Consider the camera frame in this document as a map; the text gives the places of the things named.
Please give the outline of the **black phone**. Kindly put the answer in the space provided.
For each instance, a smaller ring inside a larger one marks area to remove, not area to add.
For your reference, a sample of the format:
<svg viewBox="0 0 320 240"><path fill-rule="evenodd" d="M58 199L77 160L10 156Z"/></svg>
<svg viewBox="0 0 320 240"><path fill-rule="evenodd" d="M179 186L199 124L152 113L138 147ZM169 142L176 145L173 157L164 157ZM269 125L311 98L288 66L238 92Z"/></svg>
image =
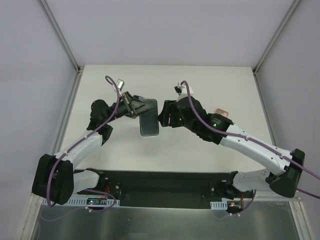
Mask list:
<svg viewBox="0 0 320 240"><path fill-rule="evenodd" d="M149 109L139 116L140 134L143 137L153 137L159 134L158 122L158 102L154 98L142 98L142 102L152 105Z"/></svg>

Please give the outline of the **pink phone case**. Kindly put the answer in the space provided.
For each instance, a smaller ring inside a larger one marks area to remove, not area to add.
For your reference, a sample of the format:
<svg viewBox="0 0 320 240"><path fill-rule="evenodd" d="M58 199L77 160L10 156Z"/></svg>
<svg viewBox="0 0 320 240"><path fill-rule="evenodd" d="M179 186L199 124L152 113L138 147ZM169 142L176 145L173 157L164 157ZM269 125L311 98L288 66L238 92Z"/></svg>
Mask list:
<svg viewBox="0 0 320 240"><path fill-rule="evenodd" d="M229 116L229 113L228 113L227 111L221 109L221 108L217 108L217 109L215 110L215 113L216 113L216 114L219 114L219 115L221 115L221 116L224 116L224 117L226 117L226 118Z"/></svg>

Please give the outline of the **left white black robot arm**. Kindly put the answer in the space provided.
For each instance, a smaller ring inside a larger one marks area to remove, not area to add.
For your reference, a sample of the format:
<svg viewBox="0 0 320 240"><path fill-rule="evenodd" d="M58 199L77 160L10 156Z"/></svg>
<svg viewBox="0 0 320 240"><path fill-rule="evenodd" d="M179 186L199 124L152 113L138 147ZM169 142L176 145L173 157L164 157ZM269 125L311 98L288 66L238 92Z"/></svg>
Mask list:
<svg viewBox="0 0 320 240"><path fill-rule="evenodd" d="M94 150L110 138L113 127L108 123L121 117L147 117L156 121L157 101L124 92L113 105L97 99L91 104L90 122L83 135L68 149L53 155L44 154L38 162L31 192L55 204L64 205L77 192L89 189L99 195L105 191L103 173L87 169L75 173L75 168Z"/></svg>

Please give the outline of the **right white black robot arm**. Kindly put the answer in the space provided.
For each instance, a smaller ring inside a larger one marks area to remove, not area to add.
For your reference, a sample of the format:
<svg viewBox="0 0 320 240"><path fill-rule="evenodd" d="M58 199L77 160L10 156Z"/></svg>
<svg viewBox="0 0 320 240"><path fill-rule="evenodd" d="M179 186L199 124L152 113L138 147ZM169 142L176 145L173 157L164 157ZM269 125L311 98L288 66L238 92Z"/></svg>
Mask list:
<svg viewBox="0 0 320 240"><path fill-rule="evenodd" d="M158 121L162 127L185 127L206 142L233 149L263 165L262 170L234 171L233 179L222 188L224 197L234 198L242 192L268 189L282 197L295 196L305 160L302 150L289 151L254 139L229 118L207 113L194 98L165 100Z"/></svg>

